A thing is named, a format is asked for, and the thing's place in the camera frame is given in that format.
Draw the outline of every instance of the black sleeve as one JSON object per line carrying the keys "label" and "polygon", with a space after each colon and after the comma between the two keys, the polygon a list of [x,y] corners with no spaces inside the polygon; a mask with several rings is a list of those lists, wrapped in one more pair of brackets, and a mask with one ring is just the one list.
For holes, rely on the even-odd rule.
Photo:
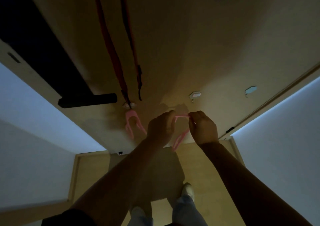
{"label": "black sleeve", "polygon": [[41,226],[96,226],[92,218],[86,215],[83,211],[77,209],[70,209],[62,214],[46,218],[42,220]]}

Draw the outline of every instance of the forearm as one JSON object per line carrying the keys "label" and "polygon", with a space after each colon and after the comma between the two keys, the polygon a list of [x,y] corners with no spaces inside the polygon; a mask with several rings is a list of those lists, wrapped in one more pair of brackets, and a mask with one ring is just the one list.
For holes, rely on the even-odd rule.
{"label": "forearm", "polygon": [[98,180],[72,208],[89,215],[97,225],[121,225],[147,165],[158,150],[148,140]]}
{"label": "forearm", "polygon": [[200,148],[217,169],[242,219],[250,225],[310,225],[219,143]]}

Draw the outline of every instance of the pink hanger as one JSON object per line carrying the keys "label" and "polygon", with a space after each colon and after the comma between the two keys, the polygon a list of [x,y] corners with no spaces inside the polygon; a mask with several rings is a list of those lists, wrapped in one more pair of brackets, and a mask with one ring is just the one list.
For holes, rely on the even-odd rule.
{"label": "pink hanger", "polygon": [[[134,133],[133,133],[133,131],[132,131],[131,127],[130,127],[130,124],[129,124],[129,118],[130,118],[130,117],[135,117],[135,118],[137,119],[137,123],[136,123],[137,127],[138,127],[141,131],[143,131],[145,134],[147,134],[147,133],[146,133],[146,130],[144,129],[144,127],[142,126],[142,124],[141,124],[141,122],[140,122],[140,119],[139,119],[138,114],[136,113],[136,111],[134,111],[134,110],[129,110],[129,111],[126,112],[125,115],[126,115],[126,118],[125,118],[125,119],[126,119],[126,121],[127,121],[125,127],[126,127],[126,131],[127,131],[128,135],[129,135],[129,137],[130,137],[131,139],[134,139],[134,135],[133,135]],[[175,117],[174,117],[174,122],[176,122],[179,117],[189,118],[190,116],[188,116],[188,115],[175,116]],[[180,134],[180,135],[176,138],[176,140],[174,141],[174,144],[173,144],[173,146],[172,146],[172,150],[173,150],[173,151],[176,151],[176,150],[177,150],[178,146],[180,145],[180,143],[182,142],[182,140],[185,138],[185,136],[187,135],[187,133],[188,133],[189,131],[190,131],[190,129],[188,128],[186,131],[184,131],[182,134]]]}

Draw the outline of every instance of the white shoe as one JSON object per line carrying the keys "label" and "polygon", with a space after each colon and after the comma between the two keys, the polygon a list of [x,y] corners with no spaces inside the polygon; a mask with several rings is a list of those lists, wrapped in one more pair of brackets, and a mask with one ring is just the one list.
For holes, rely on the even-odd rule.
{"label": "white shoe", "polygon": [[193,191],[193,188],[192,188],[192,186],[191,186],[191,184],[190,183],[185,183],[184,185],[183,185],[183,188],[182,188],[182,192],[181,192],[181,196],[184,196],[184,195],[188,195],[188,196],[190,196],[191,197],[191,199],[193,200],[193,202],[195,201],[195,194],[194,194],[195,192]]}
{"label": "white shoe", "polygon": [[134,207],[132,210],[131,210],[131,217],[146,217],[146,213],[143,211],[142,208],[140,207]]}

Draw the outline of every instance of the person's left arm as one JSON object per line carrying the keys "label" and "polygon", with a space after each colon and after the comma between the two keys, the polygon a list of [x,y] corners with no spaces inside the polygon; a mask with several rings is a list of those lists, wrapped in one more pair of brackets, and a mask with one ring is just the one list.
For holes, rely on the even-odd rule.
{"label": "person's left arm", "polygon": [[171,139],[175,112],[153,119],[138,147],[90,187],[71,207],[90,216],[97,225],[120,226],[134,203],[147,165]]}

